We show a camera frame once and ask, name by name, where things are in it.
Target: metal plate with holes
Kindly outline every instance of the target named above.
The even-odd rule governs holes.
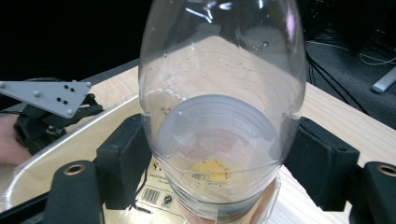
[[[0,81],[0,93],[67,119],[90,89],[89,82]]]

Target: wooden table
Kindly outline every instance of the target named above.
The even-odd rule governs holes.
[[[63,164],[94,159],[95,150],[106,137],[125,118],[140,112],[137,91],[137,67],[93,86],[92,93],[106,111],[74,127],[65,138],[18,167],[7,188],[4,208],[48,191],[53,173]],[[303,116],[359,150],[359,165],[367,161],[396,162],[394,130],[309,84]],[[342,213],[324,213],[312,203],[286,168],[281,169],[280,177],[282,187],[269,223],[348,223],[349,205]]]

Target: barcode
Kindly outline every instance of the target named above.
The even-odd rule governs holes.
[[[145,189],[143,192],[142,200],[147,203],[156,204],[158,198],[160,197],[160,192],[155,189]]]

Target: person's hand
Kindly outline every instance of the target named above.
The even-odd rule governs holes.
[[[32,157],[28,149],[17,141],[13,128],[17,118],[17,115],[0,117],[0,163],[19,165]]]

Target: bolt hole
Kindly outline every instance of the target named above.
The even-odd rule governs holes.
[[[65,175],[77,175],[85,170],[85,166],[83,164],[75,164],[67,167],[64,170]]]
[[[396,177],[396,169],[394,167],[387,165],[378,165],[376,169],[378,169],[378,171],[384,175],[390,175]]]

